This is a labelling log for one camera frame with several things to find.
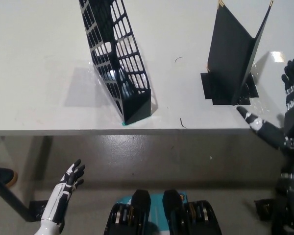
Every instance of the black stand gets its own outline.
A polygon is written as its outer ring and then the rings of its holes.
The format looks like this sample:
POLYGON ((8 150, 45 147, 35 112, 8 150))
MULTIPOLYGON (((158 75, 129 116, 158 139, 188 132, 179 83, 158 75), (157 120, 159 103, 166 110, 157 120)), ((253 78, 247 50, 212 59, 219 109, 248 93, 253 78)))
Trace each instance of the black stand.
POLYGON ((48 201, 31 201, 27 208, 0 180, 0 197, 25 221, 40 221, 48 201))
POLYGON ((205 98, 214 105, 250 104, 258 97, 250 73, 273 0, 255 38, 252 38, 235 16, 219 0, 208 58, 208 73, 201 79, 205 98))
POLYGON ((79 0, 94 67, 126 125, 151 115, 151 89, 123 0, 79 0))

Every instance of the black mechanical part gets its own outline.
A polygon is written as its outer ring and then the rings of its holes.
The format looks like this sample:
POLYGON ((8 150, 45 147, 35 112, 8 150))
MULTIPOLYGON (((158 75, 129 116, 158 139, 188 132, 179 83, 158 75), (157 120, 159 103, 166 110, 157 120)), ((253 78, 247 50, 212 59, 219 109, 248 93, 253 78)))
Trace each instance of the black mechanical part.
POLYGON ((213 105, 250 104, 258 97, 251 67, 273 1, 255 38, 252 38, 222 0, 219 0, 207 73, 201 74, 206 99, 213 105))
POLYGON ((280 130, 271 123, 248 113, 243 107, 238 111, 251 129, 272 147, 282 151, 285 162, 281 167, 281 177, 276 185, 274 203, 258 203, 260 216, 268 219, 270 212, 263 213, 273 207, 271 233, 273 235, 294 234, 294 59, 287 63, 282 75, 286 91, 287 111, 284 118, 284 129, 280 130))
POLYGON ((88 45, 126 125, 151 115, 151 89, 123 0, 79 0, 88 45))
POLYGON ((222 235, 209 202, 183 204, 176 190, 165 191, 162 202, 171 235, 222 235))
POLYGON ((262 199, 255 201, 257 214, 261 221, 270 221, 273 215, 274 199, 262 199))
POLYGON ((145 234, 150 205, 150 195, 146 190, 137 190, 130 205, 116 203, 110 212, 104 235, 145 234))

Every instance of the black shoe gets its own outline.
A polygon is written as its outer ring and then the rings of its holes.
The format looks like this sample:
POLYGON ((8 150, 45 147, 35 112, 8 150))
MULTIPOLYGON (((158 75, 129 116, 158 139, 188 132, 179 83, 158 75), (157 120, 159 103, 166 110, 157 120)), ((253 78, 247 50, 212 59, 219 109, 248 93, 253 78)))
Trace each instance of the black shoe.
POLYGON ((0 167, 0 180, 9 188, 18 180, 18 174, 11 169, 0 167))

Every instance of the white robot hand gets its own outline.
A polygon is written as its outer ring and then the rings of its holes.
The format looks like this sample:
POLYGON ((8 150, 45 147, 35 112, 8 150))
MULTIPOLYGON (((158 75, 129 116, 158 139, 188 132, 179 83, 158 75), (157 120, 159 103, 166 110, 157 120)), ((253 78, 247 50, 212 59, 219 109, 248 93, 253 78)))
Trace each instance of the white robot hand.
POLYGON ((41 218, 41 227, 35 235, 61 234, 70 197, 73 191, 84 182, 83 179, 79 178, 84 174, 85 165, 78 167, 80 163, 81 160, 79 159, 71 165, 60 182, 54 187, 41 218))

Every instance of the white table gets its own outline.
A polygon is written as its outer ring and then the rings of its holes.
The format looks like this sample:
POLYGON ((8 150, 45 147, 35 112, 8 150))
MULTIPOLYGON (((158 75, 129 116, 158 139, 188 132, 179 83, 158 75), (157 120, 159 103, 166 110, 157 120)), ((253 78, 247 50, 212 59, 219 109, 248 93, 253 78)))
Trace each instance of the white table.
MULTIPOLYGON (((151 82, 152 116, 122 126, 91 64, 78 0, 0 0, 0 135, 248 129, 235 107, 204 98, 200 73, 217 1, 124 3, 151 82)), ((270 1, 224 3, 255 36, 270 1)), ((278 126, 285 112, 280 54, 294 58, 294 0, 273 4, 253 68, 260 98, 247 107, 278 126)))

